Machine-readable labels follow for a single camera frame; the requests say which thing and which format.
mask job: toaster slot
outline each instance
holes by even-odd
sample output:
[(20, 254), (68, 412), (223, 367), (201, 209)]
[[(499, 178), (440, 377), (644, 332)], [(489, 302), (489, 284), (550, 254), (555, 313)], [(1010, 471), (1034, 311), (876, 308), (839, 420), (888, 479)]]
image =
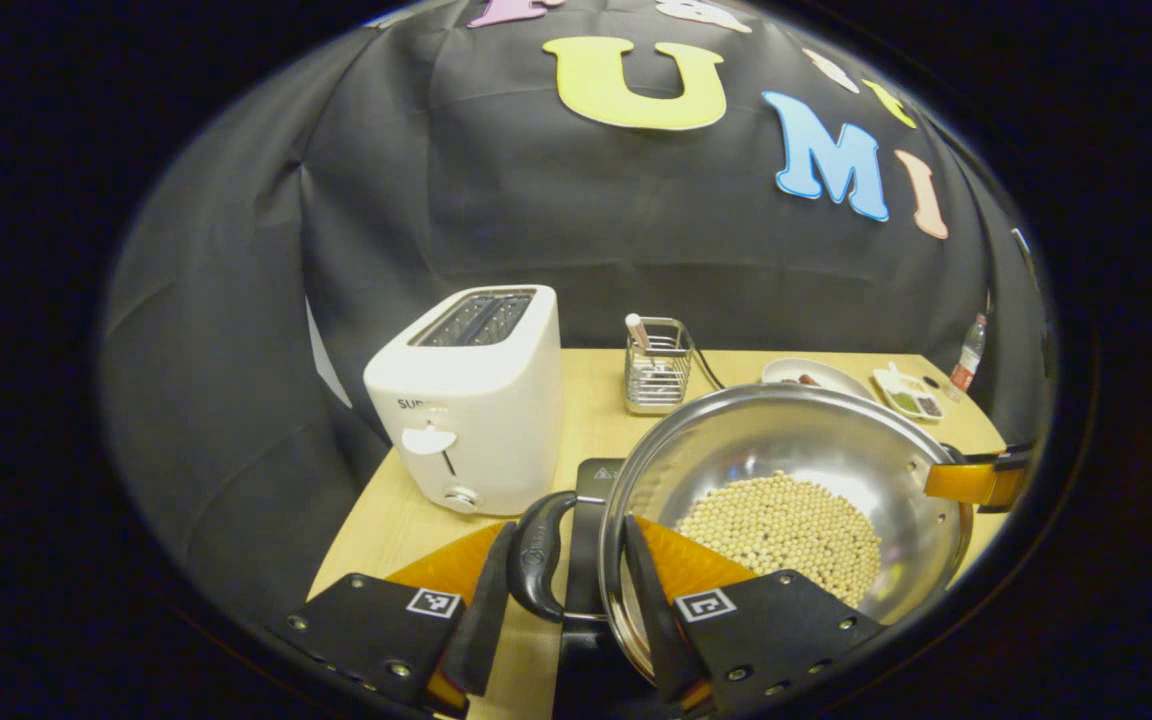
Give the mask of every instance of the toaster slot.
[(411, 344), (417, 347), (472, 347), (495, 344), (513, 333), (531, 305), (535, 290), (470, 293), (435, 319)]

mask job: toaster knob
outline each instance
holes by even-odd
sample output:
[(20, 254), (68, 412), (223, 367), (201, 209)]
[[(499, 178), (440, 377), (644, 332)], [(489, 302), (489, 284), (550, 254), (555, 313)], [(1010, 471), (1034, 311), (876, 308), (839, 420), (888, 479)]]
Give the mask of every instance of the toaster knob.
[(447, 491), (447, 495), (444, 495), (444, 505), (456, 511), (477, 510), (477, 503), (473, 500), (472, 493), (462, 491), (462, 488)]

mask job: letter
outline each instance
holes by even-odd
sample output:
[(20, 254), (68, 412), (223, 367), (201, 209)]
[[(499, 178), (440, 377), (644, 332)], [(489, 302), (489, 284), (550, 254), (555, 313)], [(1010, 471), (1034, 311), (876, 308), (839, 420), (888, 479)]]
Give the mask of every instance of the letter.
[(833, 63), (833, 60), (817, 53), (817, 51), (806, 50), (806, 47), (804, 47), (803, 54), (808, 58), (812, 58), (812, 65), (814, 65), (820, 73), (824, 73), (824, 77), (836, 82), (839, 85), (847, 88), (847, 90), (850, 90), (856, 94), (861, 94), (861, 89), (856, 86), (856, 83), (851, 82), (850, 77), (847, 77), (844, 69)]
[(918, 202), (918, 209), (914, 211), (914, 223), (932, 237), (948, 238), (950, 228), (941, 219), (941, 204), (937, 202), (937, 189), (932, 187), (932, 168), (904, 150), (897, 150), (896, 158), (905, 164), (909, 182), (914, 184), (914, 198)]
[(918, 127), (915, 126), (914, 118), (909, 118), (909, 115), (905, 114), (905, 106), (901, 105), (901, 101), (896, 99), (896, 96), (887, 92), (887, 88), (878, 85), (877, 82), (869, 82), (867, 79), (863, 79), (861, 82), (869, 85), (869, 90), (874, 91), (874, 94), (878, 96), (878, 101), (882, 103), (882, 107), (887, 108), (888, 113), (896, 115), (896, 120), (900, 120), (900, 122), (905, 123), (905, 126), (911, 128)]
[(563, 0), (488, 0), (488, 8), (483, 17), (470, 20), (469, 26), (493, 26), (497, 23), (508, 23), (514, 20), (543, 18), (550, 10), (532, 8), (535, 3), (548, 5), (550, 8), (562, 5)]
[(785, 169), (776, 174), (776, 185), (781, 190), (799, 197), (820, 197), (823, 189), (812, 170), (814, 161), (834, 202), (842, 202), (851, 184), (851, 195), (847, 196), (851, 210), (881, 222), (887, 220), (882, 179), (878, 174), (878, 141), (872, 135), (844, 123), (835, 143), (812, 108), (802, 100), (770, 91), (763, 92), (763, 99), (781, 115)]
[(708, 23), (712, 26), (733, 29), (736, 32), (753, 32), (753, 29), (736, 20), (722, 8), (713, 5), (698, 3), (696, 0), (657, 0), (657, 9), (672, 18), (696, 20), (698, 23)]
[(670, 100), (636, 94), (626, 85), (621, 54), (634, 44), (620, 37), (561, 37), (543, 45), (558, 56), (558, 97), (573, 113), (630, 128), (692, 129), (713, 124), (727, 111), (714, 65), (722, 56), (702, 47), (658, 41), (677, 61), (682, 94)]

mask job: pot handle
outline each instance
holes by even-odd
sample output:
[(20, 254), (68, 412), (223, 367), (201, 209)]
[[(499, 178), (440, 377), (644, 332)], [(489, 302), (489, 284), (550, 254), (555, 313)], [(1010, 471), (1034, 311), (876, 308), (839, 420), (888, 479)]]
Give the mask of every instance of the pot handle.
[(1002, 455), (970, 455), (952, 445), (941, 444), (952, 462), (932, 465), (923, 492), (929, 497), (979, 505), (977, 511), (1011, 509), (1023, 487), (1029, 464), (1029, 448), (1007, 447)]
[(558, 522), (576, 506), (576, 491), (541, 497), (518, 518), (518, 530), (509, 543), (506, 578), (509, 594), (532, 615), (551, 623), (562, 623), (563, 606), (552, 585), (558, 568), (562, 538)]

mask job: wooden table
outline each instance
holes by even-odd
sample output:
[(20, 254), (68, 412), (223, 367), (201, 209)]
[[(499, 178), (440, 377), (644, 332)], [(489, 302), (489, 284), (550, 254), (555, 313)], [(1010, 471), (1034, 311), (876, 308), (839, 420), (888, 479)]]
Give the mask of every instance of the wooden table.
[[(919, 355), (870, 355), (846, 353), (705, 353), (719, 379), (727, 384), (758, 382), (763, 366), (776, 357), (805, 357), (842, 370), (873, 389), (873, 370), (896, 363), (902, 373), (927, 376), (948, 387), (948, 379), (937, 366)], [(576, 487), (576, 468), (589, 457), (624, 457), (644, 437), (659, 416), (634, 416), (623, 406), (623, 364), (626, 351), (562, 350), (563, 430), (550, 492)], [(687, 400), (699, 397), (713, 388), (699, 366), (692, 367)], [(942, 400), (946, 416), (940, 423), (922, 424), (940, 442), (954, 445), (964, 454), (1005, 449), (979, 407), (970, 397), (958, 404)], [(995, 536), (1005, 515), (975, 516), (972, 543), (963, 569), (970, 566), (984, 546)], [(570, 537), (571, 515), (563, 521), (563, 543)], [(376, 469), (371, 483), (349, 511), (310, 588), (310, 597), (320, 593), (348, 573), (365, 573), (385, 577), (414, 560), (427, 555), (472, 530), (495, 523), (499, 518), (467, 516), (444, 509), (423, 497), (416, 482), (393, 450)], [(563, 597), (567, 583), (566, 550), (554, 574), (554, 592)], [(484, 717), (548, 717), (553, 707), (554, 679), (558, 674), (558, 644), (561, 626), (532, 616), (513, 600), (509, 601), (488, 692), (471, 697), (470, 719)]]

